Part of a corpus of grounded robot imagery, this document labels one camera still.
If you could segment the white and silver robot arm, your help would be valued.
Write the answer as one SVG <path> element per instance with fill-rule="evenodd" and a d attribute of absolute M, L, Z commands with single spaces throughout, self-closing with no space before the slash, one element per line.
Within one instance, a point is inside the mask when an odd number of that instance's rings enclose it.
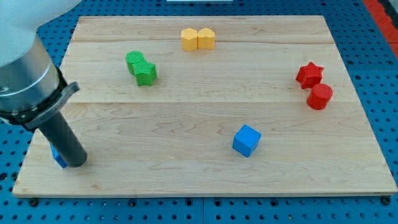
<path fill-rule="evenodd" d="M 37 29 L 80 0 L 1 1 L 1 119 L 33 130 L 56 115 L 79 90 L 68 84 Z"/>

